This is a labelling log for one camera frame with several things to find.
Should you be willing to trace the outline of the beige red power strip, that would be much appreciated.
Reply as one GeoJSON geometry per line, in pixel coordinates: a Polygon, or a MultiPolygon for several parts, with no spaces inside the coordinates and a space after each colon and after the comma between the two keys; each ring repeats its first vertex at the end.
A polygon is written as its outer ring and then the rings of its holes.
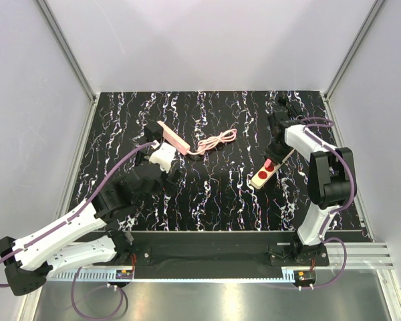
{"type": "MultiPolygon", "coordinates": [[[[293,154],[293,152],[285,159],[285,162],[290,158],[290,156],[293,154]]],[[[266,169],[263,166],[253,175],[251,180],[249,181],[249,184],[259,190],[262,189],[265,184],[269,181],[269,179],[277,173],[277,171],[284,165],[283,164],[274,164],[274,167],[272,169],[266,169]]]]}

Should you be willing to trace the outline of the pink power strip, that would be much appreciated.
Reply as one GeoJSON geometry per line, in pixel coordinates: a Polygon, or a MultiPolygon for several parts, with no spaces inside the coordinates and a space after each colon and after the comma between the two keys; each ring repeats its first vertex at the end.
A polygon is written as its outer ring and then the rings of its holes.
{"type": "Polygon", "coordinates": [[[180,154],[187,155],[190,150],[190,145],[184,141],[183,138],[179,137],[171,128],[169,128],[163,121],[157,121],[163,129],[163,138],[172,145],[180,154]]]}

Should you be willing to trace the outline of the pink square socket adapter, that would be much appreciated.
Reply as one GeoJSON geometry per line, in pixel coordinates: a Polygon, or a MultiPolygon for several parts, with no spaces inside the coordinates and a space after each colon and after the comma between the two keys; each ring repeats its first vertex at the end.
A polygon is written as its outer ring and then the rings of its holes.
{"type": "Polygon", "coordinates": [[[264,167],[266,169],[272,169],[274,167],[273,161],[271,159],[267,159],[264,163],[264,167]]]}

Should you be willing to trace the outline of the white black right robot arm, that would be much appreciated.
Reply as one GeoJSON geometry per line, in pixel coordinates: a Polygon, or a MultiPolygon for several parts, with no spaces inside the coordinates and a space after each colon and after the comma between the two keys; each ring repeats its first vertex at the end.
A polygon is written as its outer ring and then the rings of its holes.
{"type": "Polygon", "coordinates": [[[286,256],[298,265],[321,254],[323,237],[336,213],[347,209],[357,193],[354,156],[347,147],[338,148],[311,131],[331,128],[333,121],[322,117],[296,118],[285,112],[267,117],[271,142],[265,152],[265,169],[283,165],[291,151],[309,161],[307,194],[310,205],[303,223],[294,232],[286,256]]]}

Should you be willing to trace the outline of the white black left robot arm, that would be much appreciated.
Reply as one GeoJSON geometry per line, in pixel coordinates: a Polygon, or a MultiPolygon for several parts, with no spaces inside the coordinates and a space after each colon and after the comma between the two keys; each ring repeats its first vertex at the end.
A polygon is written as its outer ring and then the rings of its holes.
{"type": "Polygon", "coordinates": [[[104,180],[88,199],[46,227],[19,239],[0,239],[0,262],[14,296],[24,296],[66,270],[97,263],[125,264],[129,242],[120,222],[137,211],[139,199],[177,188],[179,169],[150,162],[113,181],[104,180]]]}

